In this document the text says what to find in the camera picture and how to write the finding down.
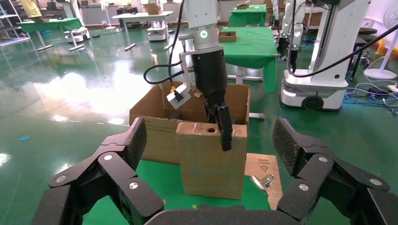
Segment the metal clip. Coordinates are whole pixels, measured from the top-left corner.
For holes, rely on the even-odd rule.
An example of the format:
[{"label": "metal clip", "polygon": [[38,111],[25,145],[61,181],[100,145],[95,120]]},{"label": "metal clip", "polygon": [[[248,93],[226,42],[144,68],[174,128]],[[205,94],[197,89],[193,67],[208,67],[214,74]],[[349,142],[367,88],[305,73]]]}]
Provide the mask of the metal clip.
[{"label": "metal clip", "polygon": [[274,176],[272,174],[268,174],[263,179],[258,179],[256,176],[250,176],[250,179],[253,183],[262,191],[264,194],[268,195],[268,188],[272,186],[272,182],[274,181]]}]

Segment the green floor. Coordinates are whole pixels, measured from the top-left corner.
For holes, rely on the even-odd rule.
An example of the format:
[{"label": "green floor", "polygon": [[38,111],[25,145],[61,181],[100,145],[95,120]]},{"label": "green floor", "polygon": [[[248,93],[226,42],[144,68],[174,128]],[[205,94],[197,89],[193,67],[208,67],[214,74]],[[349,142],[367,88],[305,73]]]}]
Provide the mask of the green floor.
[{"label": "green floor", "polygon": [[[92,39],[81,52],[68,52],[70,45],[60,34],[44,36],[54,48],[38,55],[30,43],[3,48],[7,60],[0,55],[0,225],[29,224],[55,173],[89,157],[106,136],[128,129],[129,109],[151,88],[143,72],[168,58],[165,44],[150,44],[146,31],[131,31],[130,38],[137,46],[129,52],[124,51],[124,33]],[[33,42],[39,46],[35,36]],[[176,52],[181,50],[177,45]],[[300,55],[303,68],[310,51],[309,47]],[[277,64],[278,84],[285,67],[284,62]],[[227,71],[234,74],[236,67],[227,66]],[[151,79],[165,74],[155,71]],[[262,73],[249,70],[249,74]],[[356,77],[365,81],[361,72]],[[343,105],[339,112],[287,109],[279,104],[279,92],[267,93],[262,83],[249,84],[251,112],[266,116],[265,121],[250,120],[249,152],[276,155],[271,139],[274,122],[287,118],[299,132],[322,138],[340,158],[385,179],[398,193],[398,120],[386,109],[360,105]],[[29,140],[21,142],[27,135]],[[285,191],[293,178],[278,163]],[[85,224],[126,224],[109,199],[93,211]],[[308,224],[349,221],[321,199]]]}]

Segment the white stand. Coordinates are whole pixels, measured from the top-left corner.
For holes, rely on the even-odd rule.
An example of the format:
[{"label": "white stand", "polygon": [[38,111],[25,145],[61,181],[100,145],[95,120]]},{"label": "white stand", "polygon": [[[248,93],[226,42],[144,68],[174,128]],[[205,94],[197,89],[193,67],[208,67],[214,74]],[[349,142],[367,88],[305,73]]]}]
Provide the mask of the white stand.
[{"label": "white stand", "polygon": [[395,36],[394,39],[392,40],[391,47],[388,49],[380,69],[366,69],[364,71],[365,76],[378,80],[393,80],[398,77],[396,73],[391,72],[389,70],[384,70],[388,60],[390,59],[392,50],[394,50],[394,46],[397,44],[397,41],[398,41],[398,32],[395,32]]},{"label": "white stand", "polygon": [[243,81],[263,81],[262,77],[246,76],[246,70],[243,70],[243,67],[237,67],[237,76],[228,75],[228,79],[236,80],[239,84],[243,84]]},{"label": "white stand", "polygon": [[[228,78],[236,79],[236,81],[237,81],[236,84],[243,84],[243,81],[261,81],[262,82],[261,77],[250,77],[250,76],[245,77],[244,74],[246,74],[246,70],[243,67],[237,67],[237,75],[236,76],[228,75]],[[265,120],[265,116],[262,113],[250,113],[249,118]]]},{"label": "white stand", "polygon": [[53,45],[47,45],[47,46],[45,45],[45,43],[43,41],[43,38],[41,37],[41,34],[40,34],[39,31],[36,31],[36,34],[38,35],[38,39],[40,40],[40,43],[41,43],[41,46],[42,46],[41,48],[37,49],[38,52],[53,47]]},{"label": "white stand", "polygon": [[127,47],[124,49],[124,51],[127,52],[128,50],[130,50],[131,48],[133,48],[134,46],[136,46],[136,44],[135,44],[135,43],[132,44],[132,43],[130,42],[130,37],[129,37],[129,31],[128,31],[128,29],[127,29],[127,24],[126,24],[126,22],[124,21],[124,19],[122,19],[122,20],[123,20],[123,24],[124,24],[124,30],[126,31],[127,43],[129,43],[129,46],[127,46]]},{"label": "white stand", "polygon": [[111,20],[109,19],[109,15],[108,15],[108,7],[105,7],[105,13],[107,14],[107,18],[108,18],[108,27],[106,29],[107,30],[116,29],[116,27],[111,26]]},{"label": "white stand", "polygon": [[69,51],[70,51],[70,52],[72,52],[72,51],[74,51],[74,50],[77,50],[77,49],[84,49],[84,45],[77,45],[77,44],[76,44],[76,40],[75,40],[75,38],[74,38],[73,36],[72,36],[72,40],[73,40],[73,45],[74,45],[75,47],[69,48]]}]

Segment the green table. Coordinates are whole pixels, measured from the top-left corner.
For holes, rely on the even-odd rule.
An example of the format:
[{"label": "green table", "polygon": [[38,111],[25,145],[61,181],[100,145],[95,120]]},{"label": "green table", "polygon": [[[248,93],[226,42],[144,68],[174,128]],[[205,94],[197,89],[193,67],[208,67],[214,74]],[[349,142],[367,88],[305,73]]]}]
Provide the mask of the green table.
[{"label": "green table", "polygon": [[[66,18],[63,20],[57,20],[57,19],[50,19],[48,22],[34,22],[34,21],[28,21],[28,22],[21,22],[21,28],[25,32],[36,32],[38,35],[38,38],[40,40],[40,43],[42,45],[41,48],[37,49],[37,51],[42,51],[48,48],[51,48],[53,45],[45,45],[43,38],[41,37],[40,31],[42,30],[59,30],[61,32],[69,31],[70,34],[72,35],[72,30],[79,29],[82,27],[82,23],[78,18]],[[74,51],[77,49],[81,49],[83,45],[77,45],[76,41],[74,38],[72,38],[73,44],[75,47],[70,48],[69,51]]]},{"label": "green table", "polygon": [[[249,176],[245,176],[242,200],[231,200],[185,195],[181,179],[181,170],[178,165],[141,161],[137,173],[138,176],[144,179],[160,198],[166,202],[165,210],[197,209],[200,205],[215,207],[244,205],[247,210],[270,209],[267,195],[263,194],[253,184]],[[108,197],[101,199],[93,209],[84,216],[84,225],[105,224],[127,224]]]},{"label": "green table", "polygon": [[[222,31],[236,31],[236,42],[221,42],[224,46],[225,62],[238,66],[236,76],[228,75],[229,79],[236,79],[237,83],[245,81],[262,82],[261,77],[245,76],[246,70],[263,69],[265,90],[276,90],[276,45],[272,30],[267,27],[228,27]],[[251,113],[250,118],[265,119],[263,114]]]},{"label": "green table", "polygon": [[230,26],[258,24],[265,27],[266,5],[250,5],[245,9],[234,9],[230,17]]}]

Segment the yellow object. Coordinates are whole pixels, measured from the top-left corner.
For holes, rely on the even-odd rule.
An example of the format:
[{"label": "yellow object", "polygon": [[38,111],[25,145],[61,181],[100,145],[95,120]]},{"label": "yellow object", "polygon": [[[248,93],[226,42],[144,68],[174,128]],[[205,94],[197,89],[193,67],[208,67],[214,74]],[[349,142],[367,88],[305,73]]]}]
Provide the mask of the yellow object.
[{"label": "yellow object", "polygon": [[29,18],[42,16],[33,0],[20,0]]},{"label": "yellow object", "polygon": [[383,55],[385,49],[385,42],[383,40],[380,40],[377,43],[379,44],[379,47],[376,51],[376,55]]}]

